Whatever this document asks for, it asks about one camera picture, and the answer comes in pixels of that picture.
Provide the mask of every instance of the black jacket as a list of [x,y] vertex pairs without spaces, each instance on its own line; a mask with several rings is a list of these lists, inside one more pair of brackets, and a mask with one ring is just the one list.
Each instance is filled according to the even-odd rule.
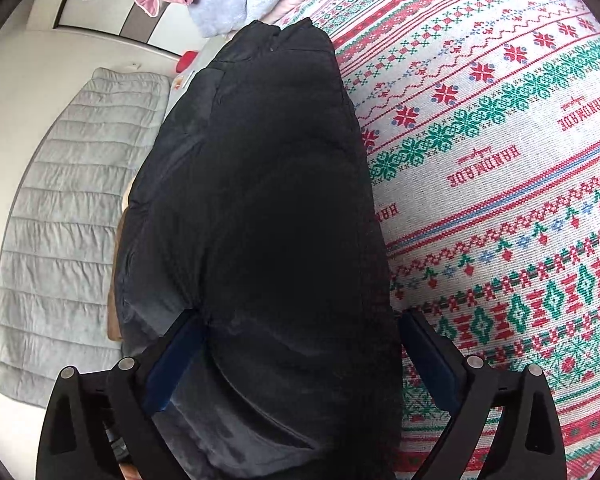
[[201,70],[133,185],[125,353],[208,325],[154,417],[211,478],[392,478],[402,369],[365,150],[325,33],[254,22]]

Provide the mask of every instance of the patterned blanket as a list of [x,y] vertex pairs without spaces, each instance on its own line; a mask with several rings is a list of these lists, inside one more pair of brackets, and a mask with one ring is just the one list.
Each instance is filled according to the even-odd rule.
[[[544,368],[569,478],[600,464],[600,24],[581,0],[309,0],[356,106],[397,310]],[[398,478],[448,418],[405,358]],[[493,410],[466,478],[499,419]]]

